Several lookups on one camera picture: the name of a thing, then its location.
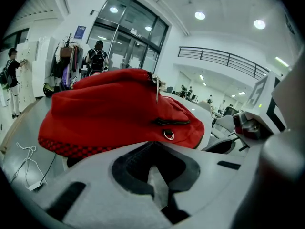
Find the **blue sign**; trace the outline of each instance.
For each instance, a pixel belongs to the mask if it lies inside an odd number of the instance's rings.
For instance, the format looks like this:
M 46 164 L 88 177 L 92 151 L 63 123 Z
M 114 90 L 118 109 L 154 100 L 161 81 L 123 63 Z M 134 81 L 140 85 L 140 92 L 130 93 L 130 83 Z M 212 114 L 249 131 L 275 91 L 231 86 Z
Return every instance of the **blue sign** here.
M 85 30 L 86 30 L 86 26 L 79 25 L 77 27 L 76 32 L 75 32 L 74 38 L 75 39 L 82 39 L 82 37 L 84 36 Z

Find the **man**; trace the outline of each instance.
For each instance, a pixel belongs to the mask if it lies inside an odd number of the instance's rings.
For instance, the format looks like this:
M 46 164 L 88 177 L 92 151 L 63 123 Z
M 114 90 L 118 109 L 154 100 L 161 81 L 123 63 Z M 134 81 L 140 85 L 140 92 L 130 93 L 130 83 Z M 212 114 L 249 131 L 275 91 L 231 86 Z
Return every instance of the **man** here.
M 211 104 L 213 102 L 213 96 L 210 95 L 210 97 L 206 100 L 208 104 Z
M 9 50 L 9 58 L 10 60 L 7 61 L 6 67 L 8 69 L 8 74 L 11 77 L 11 84 L 9 86 L 10 92 L 10 108 L 11 108 L 11 116 L 14 118 L 20 115 L 19 111 L 19 100 L 18 100 L 18 81 L 16 78 L 16 69 L 22 67 L 26 64 L 26 60 L 24 62 L 18 63 L 16 61 L 17 50 L 15 48 L 11 48 Z
M 219 105 L 218 113 L 220 113 L 220 114 L 224 111 L 224 103 L 225 103 L 225 100 L 223 100 L 223 102 Z
M 181 98 L 185 98 L 187 93 L 187 88 L 184 85 L 181 85 L 181 92 L 179 92 L 179 96 Z
M 192 90 L 192 87 L 190 86 L 190 90 L 187 92 L 187 96 L 190 97 L 192 95 L 192 92 L 193 92 L 193 90 Z
M 102 71 L 104 70 L 104 65 L 108 65 L 109 61 L 107 58 L 107 53 L 103 50 L 103 41 L 99 40 L 96 42 L 94 48 L 90 49 L 87 53 L 86 63 L 90 65 L 91 58 L 97 53 L 101 53 L 101 57 L 97 57 L 97 62 L 93 63 L 87 71 L 87 76 L 90 75 L 91 71 Z

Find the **ceiling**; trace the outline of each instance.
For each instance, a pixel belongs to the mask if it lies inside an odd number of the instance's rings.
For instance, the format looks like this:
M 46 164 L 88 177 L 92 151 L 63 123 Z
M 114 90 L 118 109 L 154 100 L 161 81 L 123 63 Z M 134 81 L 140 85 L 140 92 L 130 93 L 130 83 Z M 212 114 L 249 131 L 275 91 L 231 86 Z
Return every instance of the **ceiling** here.
M 54 0 L 26 0 L 12 22 L 17 22 L 24 18 L 36 18 L 41 15 L 47 15 L 48 18 L 56 18 L 54 12 L 56 9 L 57 6 Z
M 179 17 L 190 34 L 217 32 L 249 39 L 272 54 L 288 61 L 295 57 L 291 37 L 300 42 L 288 29 L 285 9 L 279 0 L 164 0 Z M 204 20 L 194 14 L 201 11 Z M 261 19 L 266 27 L 258 30 L 254 21 Z
M 252 88 L 248 85 L 241 83 L 240 81 L 236 81 L 231 77 L 226 75 L 216 73 L 213 71 L 204 70 L 197 67 L 192 66 L 177 66 L 180 68 L 180 71 L 183 72 L 186 76 L 188 76 L 191 80 L 196 81 L 199 84 L 206 83 L 207 87 L 214 88 L 225 95 L 231 97 L 232 95 L 236 95 L 233 99 L 244 103 L 250 96 L 252 92 Z M 201 80 L 199 75 L 204 77 L 204 81 Z M 245 92 L 244 95 L 238 95 L 240 92 Z

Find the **white pants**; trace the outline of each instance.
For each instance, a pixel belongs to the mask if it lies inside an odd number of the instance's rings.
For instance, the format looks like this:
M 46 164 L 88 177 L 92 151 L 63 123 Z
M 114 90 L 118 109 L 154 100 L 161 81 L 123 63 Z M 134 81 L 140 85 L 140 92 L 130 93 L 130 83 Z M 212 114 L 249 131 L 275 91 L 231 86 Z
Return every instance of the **white pants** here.
M 12 115 L 20 115 L 18 100 L 18 85 L 9 88 L 10 92 L 10 109 Z

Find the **ceiling light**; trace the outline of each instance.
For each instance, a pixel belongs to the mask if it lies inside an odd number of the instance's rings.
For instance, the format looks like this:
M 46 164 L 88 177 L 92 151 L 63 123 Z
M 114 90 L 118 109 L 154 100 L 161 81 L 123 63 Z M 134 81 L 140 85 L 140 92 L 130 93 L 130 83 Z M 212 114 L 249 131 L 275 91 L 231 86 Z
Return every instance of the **ceiling light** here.
M 289 67 L 289 64 L 287 64 L 285 61 L 281 60 L 279 57 L 275 57 L 276 60 L 278 60 L 282 65 Z
M 204 20 L 205 19 L 205 14 L 202 12 L 196 12 L 195 17 L 199 20 Z
M 257 29 L 262 30 L 262 29 L 264 29 L 266 27 L 266 24 L 262 20 L 256 20 L 256 21 L 254 21 L 254 26 Z
M 117 13 L 118 12 L 118 9 L 116 7 L 111 7 L 109 10 L 110 10 L 111 13 Z

